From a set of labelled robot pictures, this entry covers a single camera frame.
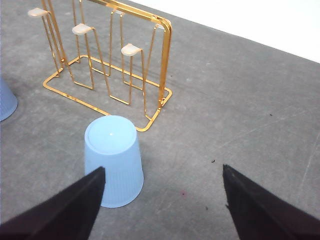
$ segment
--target gold wire rack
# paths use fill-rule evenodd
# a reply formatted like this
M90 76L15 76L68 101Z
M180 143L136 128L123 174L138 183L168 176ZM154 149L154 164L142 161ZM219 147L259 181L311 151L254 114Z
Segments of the gold wire rack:
M76 14L76 1L79 4L80 9L80 15L81 15L81 23L77 23L77 14ZM108 62L103 60L103 54L101 51L101 47L99 44L98 39L98 33L97 30L93 26L88 26L85 23L85 15L84 15L84 7L83 7L83 0L71 0L72 3L72 10L73 10L73 23L74 27L72 29L72 32L75 34L76 39L76 48L77 48L77 57L72 59L71 61L68 61L62 38L60 35L59 27L57 24L54 8L52 5L51 0L41 0L42 8L34 8L28 12L28 15L35 18L42 18L44 30L47 36L47 40L49 43L50 51L52 54L52 58L54 61L54 66L56 69L56 72L51 74L47 79L44 80L43 86L46 89L49 89L57 94L60 94L68 99L71 99L77 103L80 103L92 110L95 110L103 115L110 115L109 112L102 110L98 108L95 105L92 105L88 103L85 100L81 100L77 97L74 97L67 92L64 92L64 90L59 90L57 88L54 88L50 86L48 83L54 79L59 78L62 71L67 68L67 71L69 72L70 78L72 82L78 86L84 87L89 90L95 89L95 81L93 77L93 71L102 74L105 80L106 84L106 90L107 94L110 98L119 101L125 105L131 105L132 103L132 88L138 89L142 91L143 96L143 108L144 108L144 117L147 118L148 122L146 126L144 127L138 127L136 126L136 129L139 132L145 132L148 130L155 119L158 117L162 107L166 104L166 102L169 100L169 98L172 96L172 91L166 87L166 75L167 75L167 68L168 68L168 59L169 59L169 50L170 50L170 43L171 43L171 35L172 35L172 26L171 22L163 17L160 17L158 15L152 14L150 12L123 4L121 2L117 2L114 0L88 0L94 3L97 3L99 5L108 7L112 9L112 12L110 14L110 25L109 25L109 49L108 49ZM112 64L112 37L113 37L113 19L114 15L119 15L119 22L120 22L120 45L121 45L121 66L116 66ZM131 15L135 16L137 18L150 21L154 23L154 28L152 31L151 36L151 42L148 49L148 56L145 63L145 51L144 49L134 46L132 44L127 44L124 46L124 38L123 38L123 17L124 15ZM163 40L162 40L162 50L161 50L161 65L160 65L160 76L159 76L159 82L154 82L151 80L148 80L148 71L150 67L151 62L151 55L153 51L155 36L156 36L156 30L161 29L163 30ZM88 41L88 32L93 31L97 51L98 51L98 57L94 57L91 55L89 41ZM84 35L85 40L85 47L86 47L86 53L87 54L80 54L80 48L79 48L79 37ZM134 74L133 73L133 60L134 55L139 54L141 55L141 72L142 75ZM124 67L124 56L130 57L130 67L129 70L125 70ZM80 63L82 58L88 59L88 65L89 65L89 74L90 74L90 85L83 84L77 80L75 80L71 65L74 63ZM101 69L97 69L96 67L93 67L93 62L96 62L101 65ZM108 78L112 75L112 69L121 72L122 81L126 85L128 85L128 100L121 99L120 97L115 96L110 89L110 83ZM125 75L129 76L129 81L125 80ZM133 84L133 78L136 78L140 81L142 81L142 87L139 87L135 84ZM153 115L147 114L147 91L146 91L146 84L150 84L154 87L158 88L158 94L157 94L157 108Z

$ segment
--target white wall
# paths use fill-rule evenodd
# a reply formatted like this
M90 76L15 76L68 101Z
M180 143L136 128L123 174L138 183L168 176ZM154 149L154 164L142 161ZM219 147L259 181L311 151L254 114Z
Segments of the white wall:
M320 63L320 0L133 1Z

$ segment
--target concrete floor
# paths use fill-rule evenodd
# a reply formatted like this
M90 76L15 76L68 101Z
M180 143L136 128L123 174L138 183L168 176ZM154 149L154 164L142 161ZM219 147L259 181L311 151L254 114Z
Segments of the concrete floor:
M53 2L71 59L71 3ZM85 4L86 19L103 27L105 9ZM102 116L42 87L54 65L42 21L27 16L40 6L39 0L1 1L1 74L18 98L17 110L1 122L1 222L84 175L84 132ZM102 207L90 239L238 239L225 207L223 164L320 219L320 65L142 8L172 22L167 87L173 96L154 125L138 134L145 177L140 195L121 208ZM146 48L150 37L144 40L134 28L152 27L129 23L127 39ZM107 30L99 36L108 43L102 41ZM156 65L150 77L156 78ZM63 74L62 83L69 83ZM68 83L75 94L92 95ZM140 121L113 100L100 104Z

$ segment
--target gray surface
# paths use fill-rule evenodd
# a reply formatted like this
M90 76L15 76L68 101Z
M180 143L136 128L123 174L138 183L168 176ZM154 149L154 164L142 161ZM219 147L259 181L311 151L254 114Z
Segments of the gray surface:
M27 16L39 2L1 2L2 76L19 101L1 122L2 222L83 176L84 131L101 116L42 87L54 66L41 20ZM75 57L70 2L55 3L64 47ZM99 11L86 7L96 24L104 19ZM320 218L320 65L152 12L172 22L173 96L151 129L139 133L140 195L127 206L101 208L90 239L237 239L223 164ZM111 102L111 112L125 113Z

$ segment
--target red speck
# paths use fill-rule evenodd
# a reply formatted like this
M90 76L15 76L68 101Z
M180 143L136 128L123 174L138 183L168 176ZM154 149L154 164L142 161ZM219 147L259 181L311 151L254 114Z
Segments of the red speck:
M184 190L182 190L182 191L180 192L180 195L181 195L182 197L186 198L186 197L187 197L187 192L184 191Z

